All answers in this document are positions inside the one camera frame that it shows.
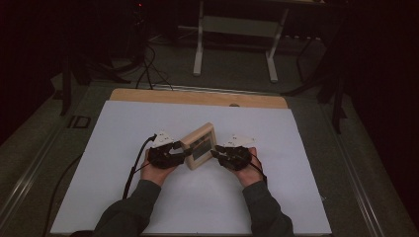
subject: wooden board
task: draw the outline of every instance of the wooden board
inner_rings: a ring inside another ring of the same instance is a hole
[[[239,107],[270,109],[288,108],[286,100],[282,97],[207,92],[116,89],[110,100],[207,106],[237,105]]]

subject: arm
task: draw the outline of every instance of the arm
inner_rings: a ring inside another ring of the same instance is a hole
[[[256,148],[250,148],[249,151],[253,154],[251,162],[262,169],[262,164],[256,158]],[[262,174],[250,165],[243,170],[232,172],[244,187],[243,195],[252,219],[253,236],[294,236],[293,222],[282,213],[281,206],[263,182]]]
[[[161,186],[176,167],[161,170],[147,165],[146,160],[141,165],[145,165],[141,179],[131,197],[119,200],[105,210],[96,225],[94,237],[136,237],[148,226]]]
[[[293,222],[281,212],[263,181],[246,187],[243,195],[252,219],[253,236],[294,236]]]

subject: wooden block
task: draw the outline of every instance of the wooden block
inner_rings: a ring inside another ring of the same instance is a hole
[[[192,148],[192,155],[185,158],[191,170],[197,169],[212,157],[210,151],[216,146],[213,125],[207,122],[180,140],[183,149]]]

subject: cable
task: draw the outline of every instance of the cable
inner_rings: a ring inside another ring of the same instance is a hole
[[[178,40],[186,38],[188,36],[191,36],[191,35],[193,35],[194,33],[197,33],[197,32],[198,32],[198,30],[194,30],[194,31],[191,31],[189,33],[186,33],[186,34],[178,37]],[[148,39],[148,41],[152,42],[152,43],[156,43],[156,44],[169,44],[169,43],[171,43],[171,41],[169,39],[165,39],[165,38],[163,38],[164,39],[163,41],[158,41],[158,39],[161,38],[161,37],[164,37],[164,36],[160,34],[160,35],[157,35],[155,37],[152,37],[152,38]]]
[[[42,236],[46,236],[46,232],[47,232],[47,229],[48,229],[48,226],[49,226],[49,218],[50,218],[50,215],[51,215],[51,211],[52,211],[52,206],[53,206],[53,200],[55,199],[55,195],[56,195],[56,192],[57,192],[57,190],[58,190],[58,188],[59,188],[59,185],[61,184],[61,181],[62,181],[62,179],[64,178],[64,176],[67,174],[67,172],[68,172],[68,170],[78,161],[78,160],[80,160],[81,159],[81,157],[82,157],[82,155],[83,154],[81,154],[81,155],[79,155],[76,159],[74,159],[72,162],[71,162],[71,164],[69,165],[69,166],[67,166],[67,168],[64,170],[64,172],[62,173],[62,175],[61,175],[61,177],[59,178],[59,180],[58,180],[58,182],[56,183],[56,185],[55,185],[55,188],[53,189],[53,192],[52,192],[52,197],[51,197],[51,199],[50,199],[50,201],[49,201],[49,208],[48,208],[48,212],[47,212],[47,215],[46,215],[46,222],[45,222],[45,226],[43,227],[43,233],[42,233]]]
[[[172,84],[170,84],[169,83],[169,81],[168,81],[168,79],[169,79],[169,75],[166,73],[166,72],[164,72],[164,71],[160,71],[160,70],[158,70],[155,66],[154,66],[154,64],[151,64],[150,66],[152,66],[153,68],[152,69],[154,69],[154,71],[157,73],[157,75],[159,75],[159,77],[163,80],[163,82],[165,82],[169,87],[170,87],[170,89],[173,91],[173,87],[172,87]],[[166,74],[166,78],[164,78],[161,74],[160,74],[160,72],[161,73],[164,73],[164,74]]]
[[[152,64],[152,63],[153,63],[153,61],[154,61],[154,59],[155,59],[156,52],[155,52],[155,51],[154,51],[154,49],[153,49],[152,47],[150,47],[149,45],[146,45],[146,47],[150,48],[150,49],[151,49],[151,52],[153,53],[153,55],[152,55],[152,57],[151,57],[151,60],[150,60],[150,64]],[[145,59],[144,59],[144,66],[145,66],[145,70],[141,73],[141,75],[139,76],[138,80],[136,81],[135,89],[138,89],[139,82],[141,82],[141,79],[142,79],[142,77],[144,76],[144,74],[145,74],[145,73],[147,73],[148,83],[149,83],[149,85],[150,85],[150,89],[152,90],[153,88],[152,88],[151,81],[150,81],[150,74],[149,74],[149,72],[148,72],[149,65],[147,65],[147,63],[145,62]]]
[[[123,199],[126,199],[126,197],[128,195],[128,191],[129,191],[130,183],[132,181],[133,174],[135,174],[137,171],[139,171],[140,169],[144,168],[145,166],[147,166],[149,164],[149,163],[148,164],[145,164],[142,167],[140,167],[138,170],[135,170],[136,169],[136,166],[138,165],[139,158],[141,157],[141,154],[142,154],[142,151],[144,150],[145,145],[148,142],[153,141],[156,138],[156,136],[157,135],[154,134],[153,136],[148,137],[144,141],[144,143],[142,144],[141,149],[139,150],[138,155],[136,156],[135,163],[133,164],[133,166],[130,169],[128,179],[126,180],[126,188],[124,189]]]
[[[131,70],[131,71],[128,71],[128,72],[127,72],[127,73],[125,73],[125,74],[122,74],[122,75],[121,75],[121,77],[127,77],[127,76],[129,76],[129,75],[131,75],[131,74],[133,74],[133,73],[137,72],[137,71],[139,70],[139,68],[141,68],[141,67],[140,67],[140,65],[138,65],[135,69],[133,69],[133,70]]]
[[[255,155],[253,155],[252,153],[250,153],[252,156],[254,156],[256,159],[258,159],[259,163],[261,164],[261,168],[257,167],[255,164],[253,164],[250,161],[250,165],[253,166],[253,168],[255,168],[257,171],[259,171],[259,173],[261,173],[262,177],[263,177],[263,181],[265,182],[265,185],[268,186],[268,177],[263,173],[263,168],[262,168],[262,162],[259,160],[259,158]]]
[[[124,65],[124,66],[121,66],[121,67],[110,67],[108,69],[113,71],[113,72],[116,72],[116,73],[127,72],[127,71],[130,71],[130,70],[133,70],[133,69],[139,67],[141,61],[142,61],[142,56],[137,55],[132,59],[131,63],[129,63],[127,65]]]

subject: table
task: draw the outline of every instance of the table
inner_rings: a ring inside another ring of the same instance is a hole
[[[241,108],[227,107],[231,104]],[[302,141],[287,107],[280,97],[114,91],[101,112],[51,232],[68,234],[94,227],[103,210],[121,198],[142,136],[161,125],[174,137],[184,136],[208,119],[214,124],[220,144],[231,131],[257,137],[259,155],[270,163],[264,167],[270,177],[270,191],[280,200],[283,212],[293,219],[296,233],[330,233]],[[250,218],[241,189],[216,160],[194,171],[180,166],[166,181],[144,234],[247,235]]]
[[[281,19],[278,22],[273,21],[255,21],[250,19],[238,19],[238,18],[228,18],[228,17],[218,17],[210,16],[205,14],[205,2],[214,2],[210,0],[201,0],[200,1],[200,13],[198,20],[198,46],[195,56],[194,64],[194,75],[200,76],[202,69],[203,61],[203,37],[204,32],[216,32],[216,33],[226,33],[226,34],[237,34],[244,36],[255,36],[255,37],[265,37],[272,38],[272,46],[269,50],[266,51],[266,60],[270,75],[270,80],[273,83],[278,82],[277,70],[275,68],[274,54],[277,50],[279,40],[281,38],[284,25],[289,13],[290,8],[292,7],[318,7],[318,6],[327,6],[334,4],[325,4],[323,0],[313,1],[313,0],[264,0],[264,1],[246,1],[244,4],[253,3],[253,4],[270,4],[273,7],[282,7]]]

